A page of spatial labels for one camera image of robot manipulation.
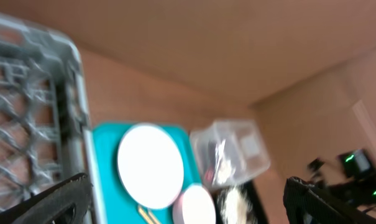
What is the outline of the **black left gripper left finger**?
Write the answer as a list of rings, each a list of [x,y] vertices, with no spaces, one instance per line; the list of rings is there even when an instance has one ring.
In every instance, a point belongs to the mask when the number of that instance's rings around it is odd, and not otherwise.
[[[81,172],[0,213],[0,224],[82,223],[92,184]]]

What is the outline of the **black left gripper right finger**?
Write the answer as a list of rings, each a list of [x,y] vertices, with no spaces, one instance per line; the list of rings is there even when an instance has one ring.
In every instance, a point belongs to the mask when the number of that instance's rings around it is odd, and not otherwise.
[[[322,224],[376,224],[376,218],[298,177],[287,179],[283,204],[292,224],[304,224],[308,217]]]

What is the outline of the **white napkin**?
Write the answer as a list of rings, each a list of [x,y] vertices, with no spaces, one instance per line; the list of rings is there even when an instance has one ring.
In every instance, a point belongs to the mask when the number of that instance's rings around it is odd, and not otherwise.
[[[241,169],[241,154],[234,140],[223,139],[218,143],[219,166],[213,185],[233,185]]]

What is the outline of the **red foil sauce packet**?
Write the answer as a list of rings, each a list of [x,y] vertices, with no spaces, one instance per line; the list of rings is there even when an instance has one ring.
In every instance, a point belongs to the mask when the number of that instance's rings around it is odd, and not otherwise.
[[[219,153],[218,153],[218,144],[217,142],[210,141],[208,147],[205,150],[205,162],[206,162],[206,171],[205,179],[206,181],[213,185],[216,181],[216,174],[219,166]]]

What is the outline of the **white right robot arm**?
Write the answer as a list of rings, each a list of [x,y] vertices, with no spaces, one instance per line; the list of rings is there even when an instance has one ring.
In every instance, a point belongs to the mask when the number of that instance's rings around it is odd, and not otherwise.
[[[328,191],[332,196],[355,208],[366,206],[364,213],[376,212],[376,167],[365,149],[346,152],[337,156],[340,166],[317,158],[307,165],[311,173],[310,182]],[[345,183],[330,184],[321,171],[328,165],[343,174]]]

